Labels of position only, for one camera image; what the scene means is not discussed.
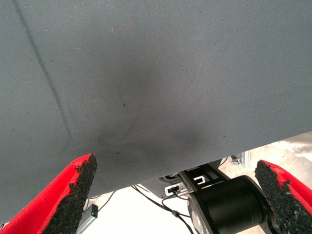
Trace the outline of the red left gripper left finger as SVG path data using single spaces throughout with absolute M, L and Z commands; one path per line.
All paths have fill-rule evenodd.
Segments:
M 74 234 L 97 170 L 94 154 L 66 166 L 2 229 L 2 234 Z

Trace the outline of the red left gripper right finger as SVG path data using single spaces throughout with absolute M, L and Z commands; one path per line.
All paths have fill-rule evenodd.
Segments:
M 255 177 L 283 234 L 312 232 L 312 190 L 282 167 L 260 160 Z

